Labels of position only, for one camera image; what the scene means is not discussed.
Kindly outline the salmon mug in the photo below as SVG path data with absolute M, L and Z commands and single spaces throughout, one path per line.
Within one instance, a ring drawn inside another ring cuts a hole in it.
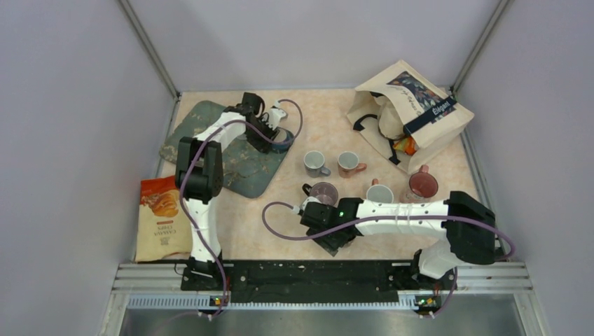
M 342 152 L 337 159 L 339 176 L 348 179 L 367 169 L 367 164 L 362 163 L 359 156 L 352 151 Z
M 378 178 L 374 178 L 371 186 L 366 191 L 366 199 L 377 203 L 393 203 L 394 193 L 392 190 L 379 182 Z

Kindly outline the light blue mug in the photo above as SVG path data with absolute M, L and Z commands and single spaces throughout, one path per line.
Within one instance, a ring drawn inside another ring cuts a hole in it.
M 303 157 L 303 164 L 309 177 L 318 178 L 331 175 L 331 170 L 326 167 L 324 154 L 318 150 L 307 152 Z

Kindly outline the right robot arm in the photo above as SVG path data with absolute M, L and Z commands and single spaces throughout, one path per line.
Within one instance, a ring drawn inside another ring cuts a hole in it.
M 382 234 L 428 236 L 436 242 L 415 256 L 412 282 L 430 288 L 459 265 L 495 262 L 495 213 L 462 191 L 445 200 L 384 203 L 359 197 L 336 206 L 311 202 L 300 212 L 307 234 L 335 253 L 358 236 Z

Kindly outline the green floral tray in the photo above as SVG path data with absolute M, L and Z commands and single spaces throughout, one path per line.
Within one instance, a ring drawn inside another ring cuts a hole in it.
M 224 109 L 225 106 L 213 101 L 198 102 L 161 146 L 161 158 L 175 164 L 179 140 L 203 132 L 219 119 Z M 272 149 L 269 153 L 261 153 L 246 140 L 235 139 L 223 151 L 223 186 L 250 199 L 260 197 L 287 153 L 287 149 Z

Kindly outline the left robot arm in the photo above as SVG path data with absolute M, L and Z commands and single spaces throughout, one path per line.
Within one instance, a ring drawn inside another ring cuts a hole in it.
M 175 184 L 180 204 L 191 222 L 192 249 L 188 268 L 208 289 L 220 287 L 225 275 L 216 233 L 216 199 L 223 188 L 223 152 L 238 137 L 260 153 L 272 149 L 279 124 L 287 113 L 273 106 L 264 109 L 260 96 L 245 92 L 242 101 L 226 107 L 201 133 L 180 138 Z

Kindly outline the salmon mug front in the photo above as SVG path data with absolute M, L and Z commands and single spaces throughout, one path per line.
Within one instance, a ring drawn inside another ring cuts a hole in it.
M 342 152 L 337 159 L 339 176 L 348 179 L 367 169 L 367 164 L 362 163 L 359 156 L 352 151 Z

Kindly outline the lilac mug black handle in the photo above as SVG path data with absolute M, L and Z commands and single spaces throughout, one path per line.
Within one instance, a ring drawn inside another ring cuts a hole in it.
M 339 200 L 337 188 L 327 182 L 319 182 L 314 185 L 304 183 L 302 191 L 308 196 L 320 201 L 322 204 L 334 206 Z

